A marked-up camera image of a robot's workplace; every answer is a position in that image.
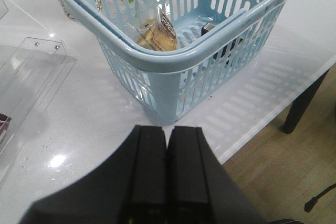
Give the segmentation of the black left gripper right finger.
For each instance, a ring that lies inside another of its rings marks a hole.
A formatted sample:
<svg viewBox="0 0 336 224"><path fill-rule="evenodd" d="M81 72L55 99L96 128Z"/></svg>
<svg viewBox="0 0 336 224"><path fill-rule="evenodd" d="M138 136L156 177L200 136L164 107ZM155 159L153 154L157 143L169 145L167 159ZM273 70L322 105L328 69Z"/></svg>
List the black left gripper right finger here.
<svg viewBox="0 0 336 224"><path fill-rule="evenodd" d="M200 127L176 126L167 149L169 223L265 223Z"/></svg>

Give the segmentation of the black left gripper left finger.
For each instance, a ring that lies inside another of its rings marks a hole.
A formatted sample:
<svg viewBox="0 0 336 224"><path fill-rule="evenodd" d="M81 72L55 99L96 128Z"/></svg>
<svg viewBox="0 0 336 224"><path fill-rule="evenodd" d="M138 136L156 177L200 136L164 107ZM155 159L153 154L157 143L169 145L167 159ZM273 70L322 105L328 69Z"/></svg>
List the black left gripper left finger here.
<svg viewBox="0 0 336 224"><path fill-rule="evenodd" d="M96 169L28 208L21 223L117 223L131 192L138 156L158 160L166 148L161 127L136 125Z"/></svg>

